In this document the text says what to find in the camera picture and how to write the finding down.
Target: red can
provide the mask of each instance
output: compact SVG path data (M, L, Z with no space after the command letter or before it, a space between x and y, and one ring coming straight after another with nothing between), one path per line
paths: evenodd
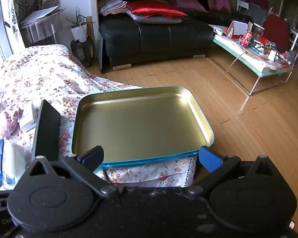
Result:
M245 34L239 38L239 42L243 47L248 47L250 40L252 39L253 33L249 30L245 32Z

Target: woven basket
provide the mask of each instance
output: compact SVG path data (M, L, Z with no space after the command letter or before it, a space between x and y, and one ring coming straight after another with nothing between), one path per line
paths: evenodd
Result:
M83 28L83 29L85 30L86 37L87 37L87 25L86 25L86 24L83 25L83 26L76 27L76 28L71 28L71 32L72 32L72 34L73 34L73 37L74 37L74 40L75 40L75 41L79 39L79 37L78 37L78 30L79 30L80 28Z

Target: glass coffee table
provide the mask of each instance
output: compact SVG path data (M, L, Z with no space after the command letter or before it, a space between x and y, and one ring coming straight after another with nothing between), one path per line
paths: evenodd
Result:
M255 54L255 52L251 48L244 48L240 46L235 40L226 37L226 36L219 36L215 35L213 37L213 42L215 44L218 44L220 47L224 48L226 51L228 51L231 55L236 57L236 59L231 63L231 65L228 67L228 69L222 69L226 71L233 79L237 81L237 83L241 86L241 88L249 95L254 95L260 92L263 92L265 90L280 86L282 84L285 84L289 77L291 76L291 73L293 71L293 66L290 68L284 68L281 70L278 70L279 64L276 62L271 61L265 61L263 60L259 55ZM252 89L248 91L233 75L230 74L229 70L233 66L233 64L240 60L243 64L245 64L249 69L251 69L256 75L257 80L255 84L253 85ZM284 75L288 74L285 81L282 81L279 84L273 84L272 86L254 91L256 88L256 85L258 84L258 81L261 78L272 76L272 75Z

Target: red satin pillow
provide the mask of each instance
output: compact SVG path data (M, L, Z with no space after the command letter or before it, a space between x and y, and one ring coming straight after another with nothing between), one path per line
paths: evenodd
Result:
M132 14L140 14L145 16L163 15L169 18L186 16L185 13L176 8L159 1L141 0L136 2L128 2L126 5Z

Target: bed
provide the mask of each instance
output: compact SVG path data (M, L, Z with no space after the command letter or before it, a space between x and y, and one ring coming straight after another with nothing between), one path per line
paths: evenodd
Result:
M59 156L71 154L75 114L88 94L139 88L90 74L63 45L35 46L10 56L0 68L0 112L32 102L37 110L46 99L60 114ZM30 163L35 128L24 133L19 127L11 140L25 149ZM140 187L190 186L196 157L165 163L95 171L113 184Z

